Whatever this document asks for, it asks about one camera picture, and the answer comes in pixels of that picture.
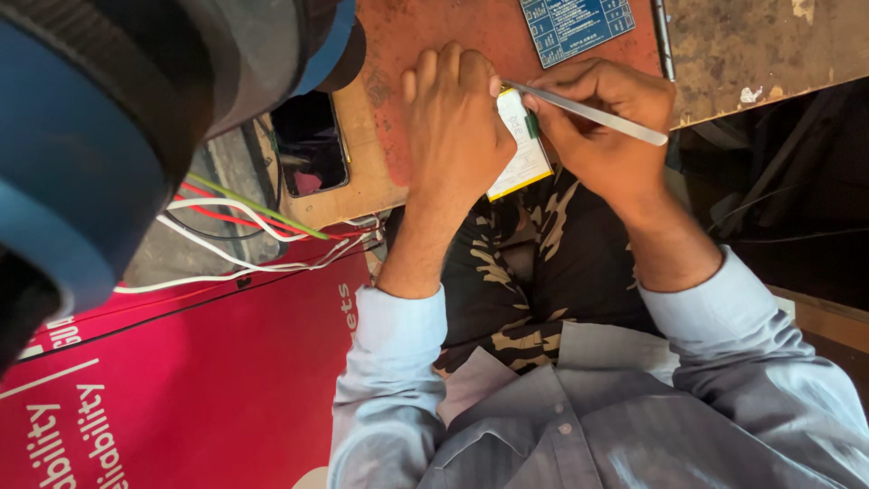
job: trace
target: shirt sleeve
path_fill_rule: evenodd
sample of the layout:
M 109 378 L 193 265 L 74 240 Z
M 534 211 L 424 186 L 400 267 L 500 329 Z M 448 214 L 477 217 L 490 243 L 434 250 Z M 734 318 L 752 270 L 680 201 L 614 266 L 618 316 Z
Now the shirt sleeve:
M 790 460 L 847 487 L 869 481 L 869 427 L 852 381 L 814 354 L 773 295 L 730 250 L 687 291 L 640 288 L 680 356 L 673 385 Z
M 443 286 L 402 299 L 356 292 L 359 326 L 337 381 L 328 487 L 416 487 L 445 432 L 432 363 L 447 336 Z

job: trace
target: black phone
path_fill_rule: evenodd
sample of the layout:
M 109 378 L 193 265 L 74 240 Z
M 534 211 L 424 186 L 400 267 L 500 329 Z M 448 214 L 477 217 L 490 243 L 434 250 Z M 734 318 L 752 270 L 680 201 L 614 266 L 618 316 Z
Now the black phone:
M 292 97 L 271 112 L 287 191 L 305 197 L 349 182 L 349 156 L 328 93 Z

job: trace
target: camouflage pants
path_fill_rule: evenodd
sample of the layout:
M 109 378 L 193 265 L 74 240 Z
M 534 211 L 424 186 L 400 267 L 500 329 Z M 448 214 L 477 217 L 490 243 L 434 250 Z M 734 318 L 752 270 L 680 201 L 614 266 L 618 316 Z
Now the camouflage pants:
M 510 197 L 480 201 L 450 245 L 441 275 L 448 333 L 435 369 L 455 372 L 477 346 L 518 373 L 555 362 L 565 320 L 660 336 L 636 288 L 627 230 L 602 198 L 561 167 Z M 536 231 L 524 287 L 497 249 L 518 223 L 517 204 Z

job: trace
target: light blue shirt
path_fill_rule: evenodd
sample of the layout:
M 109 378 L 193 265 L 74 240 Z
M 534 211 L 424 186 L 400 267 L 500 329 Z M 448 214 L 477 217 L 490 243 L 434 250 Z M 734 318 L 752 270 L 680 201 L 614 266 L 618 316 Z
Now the light blue shirt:
M 448 431 L 431 368 L 447 333 L 442 288 L 422 300 L 360 289 L 328 486 L 869 487 L 869 427 L 851 380 L 724 252 L 693 289 L 640 290 L 679 355 L 673 386 L 570 361 L 573 334 L 557 368 L 516 379 Z

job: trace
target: workbench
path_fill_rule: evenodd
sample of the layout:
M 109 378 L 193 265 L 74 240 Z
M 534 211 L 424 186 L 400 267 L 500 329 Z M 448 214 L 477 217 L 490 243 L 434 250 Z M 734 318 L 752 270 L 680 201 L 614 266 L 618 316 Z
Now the workbench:
M 866 0 L 669 0 L 666 7 L 674 129 L 869 76 Z M 284 215 L 320 227 L 404 203 L 407 188 L 390 179 L 366 85 L 360 76 L 334 93 L 349 184 L 305 198 L 282 189 Z M 263 157 L 274 158 L 258 135 Z M 273 182 L 276 168 L 269 166 Z

